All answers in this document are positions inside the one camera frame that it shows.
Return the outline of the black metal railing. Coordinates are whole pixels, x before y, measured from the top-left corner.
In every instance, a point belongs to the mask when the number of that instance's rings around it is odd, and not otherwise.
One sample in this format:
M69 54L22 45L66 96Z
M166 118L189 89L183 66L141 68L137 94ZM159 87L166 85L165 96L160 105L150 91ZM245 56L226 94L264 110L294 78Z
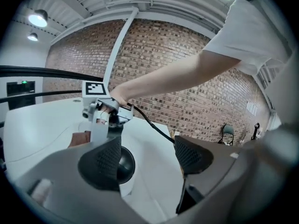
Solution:
M65 70L38 68L38 67L26 67L26 66L0 66L0 77L53 77L53 78L66 78L76 80L87 80L94 82L102 82L103 78L70 72ZM36 98L51 95L60 94L73 94L80 93L80 90L65 90L65 91L49 91L40 93L31 93L17 96L10 96L6 98L0 98L0 104L9 101L19 100L22 98Z

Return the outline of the black folding chair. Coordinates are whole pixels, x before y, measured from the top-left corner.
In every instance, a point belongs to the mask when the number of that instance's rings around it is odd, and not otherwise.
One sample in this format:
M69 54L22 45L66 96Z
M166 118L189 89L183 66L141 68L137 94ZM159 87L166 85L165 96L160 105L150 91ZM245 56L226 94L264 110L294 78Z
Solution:
M229 134L229 135L232 136L232 140L229 143L224 142L224 140L223 140L225 134ZM234 128L231 125L225 124L222 127L221 138L218 141L218 144L224 144L224 145L227 145L227 146L233 146L233 143L234 143Z

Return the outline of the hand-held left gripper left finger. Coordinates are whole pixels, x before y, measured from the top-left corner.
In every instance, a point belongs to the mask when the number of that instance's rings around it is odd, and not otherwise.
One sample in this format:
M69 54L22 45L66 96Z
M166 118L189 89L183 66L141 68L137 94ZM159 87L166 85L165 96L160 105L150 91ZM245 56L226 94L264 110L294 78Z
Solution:
M14 186L43 221L62 224L147 224L121 197L117 168L121 138L54 152L19 177ZM45 206L29 196L50 182Z

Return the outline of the white pillar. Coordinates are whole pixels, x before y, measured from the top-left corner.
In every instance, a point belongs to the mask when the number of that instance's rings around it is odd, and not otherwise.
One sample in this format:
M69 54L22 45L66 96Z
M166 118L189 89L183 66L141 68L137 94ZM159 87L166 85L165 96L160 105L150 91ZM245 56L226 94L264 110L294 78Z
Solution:
M110 76L111 76L111 73L112 73L112 70L113 70L113 65L114 65L115 59L117 57L118 51L121 47L122 41L123 41L128 29L129 29L129 27L131 26L134 18L138 14L138 12L139 12L138 8L133 9L132 13L130 14L130 16L126 20L125 24L123 25L123 27L122 27L115 43L114 43L114 46L113 46L113 49L111 51L111 54L110 54L110 57L109 57L109 60L108 60L108 63L107 63L107 67L106 67L106 70L105 70L105 73L104 73L104 77L103 77L103 82L106 85L108 85L108 83L109 83Z

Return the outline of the white table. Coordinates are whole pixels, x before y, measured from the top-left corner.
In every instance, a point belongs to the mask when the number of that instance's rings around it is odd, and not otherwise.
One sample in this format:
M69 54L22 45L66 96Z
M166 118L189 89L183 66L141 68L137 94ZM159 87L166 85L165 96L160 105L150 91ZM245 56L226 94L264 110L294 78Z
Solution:
M53 152L65 149L73 133L89 130L80 98L63 99L8 111L4 124L4 157L10 180L16 180ZM134 117L124 125L121 143L134 156L132 178L121 195L151 224L176 216L183 177L167 126L153 129Z

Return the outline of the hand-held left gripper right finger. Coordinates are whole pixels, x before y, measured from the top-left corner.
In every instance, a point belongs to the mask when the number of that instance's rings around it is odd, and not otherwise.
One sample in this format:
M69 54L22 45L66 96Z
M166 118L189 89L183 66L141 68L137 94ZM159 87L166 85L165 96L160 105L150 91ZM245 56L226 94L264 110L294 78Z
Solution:
M282 124L242 147L175 137L184 184L178 224L244 224L279 198L298 164L298 126Z

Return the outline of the person's right forearm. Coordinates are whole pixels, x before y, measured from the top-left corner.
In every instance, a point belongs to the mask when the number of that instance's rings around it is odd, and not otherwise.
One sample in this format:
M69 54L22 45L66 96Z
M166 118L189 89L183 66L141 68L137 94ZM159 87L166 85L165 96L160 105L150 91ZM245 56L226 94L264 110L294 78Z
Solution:
M131 99L172 93L201 85L235 67L239 59L207 50L180 59L151 73L116 86L110 95L120 105Z

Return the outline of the brown cloth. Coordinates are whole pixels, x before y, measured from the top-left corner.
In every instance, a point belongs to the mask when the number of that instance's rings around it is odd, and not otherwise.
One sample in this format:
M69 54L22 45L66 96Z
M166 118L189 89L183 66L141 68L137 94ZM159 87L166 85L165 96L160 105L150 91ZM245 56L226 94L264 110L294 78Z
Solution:
M71 138L71 142L70 142L68 148L76 147L76 146L79 146L79 145L89 143L90 139L91 139L91 132L90 131L73 133L72 138Z

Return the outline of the white round device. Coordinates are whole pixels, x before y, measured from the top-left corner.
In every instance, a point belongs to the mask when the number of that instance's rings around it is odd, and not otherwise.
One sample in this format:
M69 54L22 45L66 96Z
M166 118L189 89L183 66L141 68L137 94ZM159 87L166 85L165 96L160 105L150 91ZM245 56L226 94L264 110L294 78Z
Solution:
M117 168L117 181L118 183L127 183L135 173L135 159L133 154L126 148L121 147L121 159Z

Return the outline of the person's right hand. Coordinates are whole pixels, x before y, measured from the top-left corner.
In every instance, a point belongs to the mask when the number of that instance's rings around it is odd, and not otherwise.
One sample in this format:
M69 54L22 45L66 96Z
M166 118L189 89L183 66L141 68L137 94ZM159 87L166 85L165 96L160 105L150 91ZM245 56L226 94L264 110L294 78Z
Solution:
M110 92L110 96L114 98L121 106L127 105L127 97L125 96L125 93L120 86L114 88ZM106 105L102 105L100 111L102 112L102 114L100 115L100 118L97 119L97 123L106 124L108 121L108 114L112 111L112 109Z

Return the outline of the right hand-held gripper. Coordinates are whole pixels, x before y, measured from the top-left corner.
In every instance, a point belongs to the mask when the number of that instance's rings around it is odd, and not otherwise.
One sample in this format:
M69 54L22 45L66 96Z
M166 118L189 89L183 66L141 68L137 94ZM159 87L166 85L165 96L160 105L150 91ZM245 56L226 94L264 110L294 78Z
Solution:
M134 107L121 106L112 98L104 82L83 81L82 99L84 118L92 122L90 141L94 144L103 144L107 140L108 126L122 126L133 118ZM108 121L100 119L100 108L106 105L112 109L108 114Z

